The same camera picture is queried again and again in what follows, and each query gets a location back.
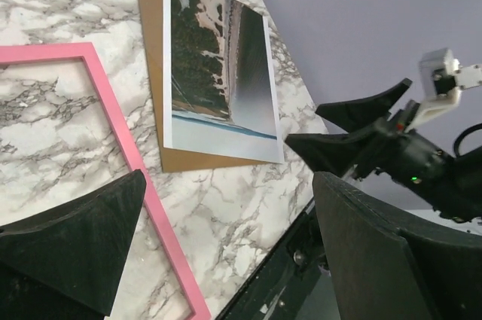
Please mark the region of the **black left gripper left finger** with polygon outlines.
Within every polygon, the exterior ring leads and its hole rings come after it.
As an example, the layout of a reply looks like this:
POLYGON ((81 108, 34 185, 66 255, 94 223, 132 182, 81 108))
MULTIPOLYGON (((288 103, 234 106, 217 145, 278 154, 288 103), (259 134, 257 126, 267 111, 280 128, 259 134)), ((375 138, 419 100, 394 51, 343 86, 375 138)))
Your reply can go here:
POLYGON ((141 170, 1 227, 3 316, 109 316, 146 192, 141 170))

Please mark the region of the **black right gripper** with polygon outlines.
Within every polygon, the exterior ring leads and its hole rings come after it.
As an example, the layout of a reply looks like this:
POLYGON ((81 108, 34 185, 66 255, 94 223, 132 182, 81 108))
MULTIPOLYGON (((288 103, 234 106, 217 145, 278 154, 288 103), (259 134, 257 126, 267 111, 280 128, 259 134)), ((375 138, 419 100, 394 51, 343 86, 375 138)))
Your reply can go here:
POLYGON ((408 128, 419 103, 410 100, 393 117, 380 118, 390 115, 411 84, 412 80, 404 78, 377 95, 321 104, 316 114, 348 133, 290 134, 285 143, 313 172, 342 178, 352 170, 350 177, 360 181, 371 173, 386 173, 407 188, 437 181, 447 172, 448 154, 408 128), (371 123, 373 130, 360 130, 371 123))

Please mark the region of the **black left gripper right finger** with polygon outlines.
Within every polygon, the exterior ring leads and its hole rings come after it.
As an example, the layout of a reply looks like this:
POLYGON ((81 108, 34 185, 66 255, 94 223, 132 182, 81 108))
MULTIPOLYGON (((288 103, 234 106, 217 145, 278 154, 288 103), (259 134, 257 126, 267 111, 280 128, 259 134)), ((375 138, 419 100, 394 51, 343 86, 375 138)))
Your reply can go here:
POLYGON ((479 319, 481 238, 313 176, 316 214, 343 319, 479 319))

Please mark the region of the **landscape photo print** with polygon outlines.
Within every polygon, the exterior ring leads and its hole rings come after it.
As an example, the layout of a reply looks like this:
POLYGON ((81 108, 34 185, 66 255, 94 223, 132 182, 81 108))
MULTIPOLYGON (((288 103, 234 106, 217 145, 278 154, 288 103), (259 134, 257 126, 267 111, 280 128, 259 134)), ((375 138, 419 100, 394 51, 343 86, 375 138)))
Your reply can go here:
POLYGON ((238 0, 163 0, 163 143, 283 162, 265 16, 238 0))

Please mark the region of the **pink picture frame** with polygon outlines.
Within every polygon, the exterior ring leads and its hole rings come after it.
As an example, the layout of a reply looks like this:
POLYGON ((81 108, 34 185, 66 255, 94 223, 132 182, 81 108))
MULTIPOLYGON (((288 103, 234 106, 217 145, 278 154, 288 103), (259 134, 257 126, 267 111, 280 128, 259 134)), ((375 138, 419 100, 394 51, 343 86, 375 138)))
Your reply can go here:
POLYGON ((82 59, 128 168, 130 170, 140 169, 145 176, 147 181, 145 207, 191 308, 191 314, 188 318, 195 320, 210 319, 209 308, 157 195, 156 188, 130 133, 121 107, 93 44, 81 42, 1 47, 2 65, 62 59, 82 59))

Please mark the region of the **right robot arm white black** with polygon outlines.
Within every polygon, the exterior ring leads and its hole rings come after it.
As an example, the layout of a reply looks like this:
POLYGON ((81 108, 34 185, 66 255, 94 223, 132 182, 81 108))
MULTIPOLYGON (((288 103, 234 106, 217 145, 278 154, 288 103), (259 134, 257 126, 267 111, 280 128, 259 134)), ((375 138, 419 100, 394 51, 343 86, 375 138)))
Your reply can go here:
POLYGON ((342 134, 298 133, 285 143, 313 172, 349 175, 362 180, 371 173, 391 179, 458 223, 481 216, 481 149, 448 154, 409 126, 418 102, 391 114, 410 88, 405 78, 374 96, 321 104, 316 114, 343 129, 342 134))

